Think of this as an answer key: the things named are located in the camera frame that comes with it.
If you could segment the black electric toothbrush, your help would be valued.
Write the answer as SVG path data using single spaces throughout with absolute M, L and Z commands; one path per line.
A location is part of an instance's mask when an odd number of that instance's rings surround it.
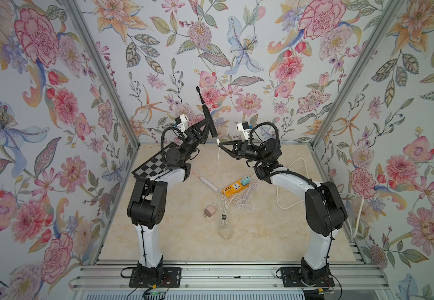
M 196 87 L 196 91 L 197 91 L 197 93 L 199 95 L 199 98 L 201 100 L 201 104 L 203 105 L 203 113 L 204 113 L 204 116 L 205 116 L 205 120 L 207 122 L 206 127 L 209 129 L 209 132 L 210 132 L 211 136 L 213 138 L 217 138 L 218 137 L 218 132 L 216 130 L 216 127 L 215 127 L 213 118 L 211 116 L 210 110 L 209 110 L 208 106 L 206 105 L 206 103 L 205 103 L 205 101 L 203 99 L 203 96 L 201 94 L 201 90 L 200 90 L 199 86 Z

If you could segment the teal USB charger plug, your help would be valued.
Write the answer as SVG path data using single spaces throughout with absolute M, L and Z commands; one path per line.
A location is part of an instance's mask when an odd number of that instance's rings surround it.
M 242 186 L 247 186 L 251 182 L 251 178 L 249 176 L 245 176 L 240 181 Z

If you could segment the orange power strip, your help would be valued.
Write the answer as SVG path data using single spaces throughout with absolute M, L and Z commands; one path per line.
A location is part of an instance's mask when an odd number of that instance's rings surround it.
M 242 179 L 240 179 L 239 181 L 234 182 L 233 184 L 225 187 L 222 190 L 222 194 L 224 197 L 228 198 L 231 197 L 232 195 L 241 193 L 242 191 L 244 191 L 245 189 L 247 189 L 249 187 L 249 184 L 247 186 L 242 186 L 240 181 Z

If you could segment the white pink electric toothbrush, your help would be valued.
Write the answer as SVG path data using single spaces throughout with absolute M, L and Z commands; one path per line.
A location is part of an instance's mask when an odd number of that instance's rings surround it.
M 192 175 L 195 175 L 196 177 L 198 177 L 200 179 L 200 181 L 202 183 L 204 183 L 207 187 L 209 187 L 211 190 L 213 190 L 216 193 L 221 194 L 221 190 L 219 189 L 219 187 L 217 187 L 215 184 L 213 184 L 210 180 L 208 180 L 206 177 L 192 171 L 191 172 Z

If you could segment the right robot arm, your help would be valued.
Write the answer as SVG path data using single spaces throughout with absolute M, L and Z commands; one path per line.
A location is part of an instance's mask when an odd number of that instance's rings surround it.
M 336 185 L 316 182 L 278 162 L 282 155 L 277 127 L 263 122 L 251 127 L 247 122 L 238 124 L 242 140 L 221 142 L 218 147 L 236 160 L 255 162 L 256 177 L 283 188 L 305 203 L 306 222 L 311 230 L 307 253 L 301 260 L 299 278 L 305 286 L 316 286 L 331 276 L 330 249 L 335 236 L 348 220 L 348 213 Z

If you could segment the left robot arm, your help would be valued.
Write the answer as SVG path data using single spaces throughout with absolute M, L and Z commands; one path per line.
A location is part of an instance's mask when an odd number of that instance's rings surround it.
M 191 172 L 188 161 L 209 135 L 215 137 L 217 133 L 213 122 L 207 119 L 186 130 L 181 124 L 164 129 L 160 149 L 163 171 L 152 177 L 136 178 L 127 215 L 138 232 L 140 257 L 136 275 L 140 279 L 159 282 L 164 276 L 158 225 L 166 211 L 167 193 L 187 180 Z

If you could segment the black white checkerboard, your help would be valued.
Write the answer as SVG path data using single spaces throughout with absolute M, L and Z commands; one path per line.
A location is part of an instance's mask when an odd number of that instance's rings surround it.
M 171 170 L 166 166 L 157 144 L 142 144 L 132 175 L 135 179 L 148 178 L 152 181 L 171 181 Z

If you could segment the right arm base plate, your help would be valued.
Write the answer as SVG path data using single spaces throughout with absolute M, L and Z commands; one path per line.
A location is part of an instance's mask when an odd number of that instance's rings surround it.
M 324 288 L 335 286 L 329 266 L 313 270 L 310 267 L 281 267 L 276 277 L 282 280 L 285 288 Z

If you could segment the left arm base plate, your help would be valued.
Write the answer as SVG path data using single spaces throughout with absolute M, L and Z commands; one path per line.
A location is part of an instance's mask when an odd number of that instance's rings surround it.
M 179 288 L 182 278 L 180 267 L 133 268 L 129 279 L 130 288 Z

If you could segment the aluminium front rail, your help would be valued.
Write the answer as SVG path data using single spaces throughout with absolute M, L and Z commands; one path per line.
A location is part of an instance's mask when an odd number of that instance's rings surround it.
M 181 262 L 159 283 L 138 283 L 134 261 L 84 266 L 70 283 L 74 300 L 392 300 L 377 266 L 333 263 L 330 277 L 314 286 L 297 278 L 295 262 Z

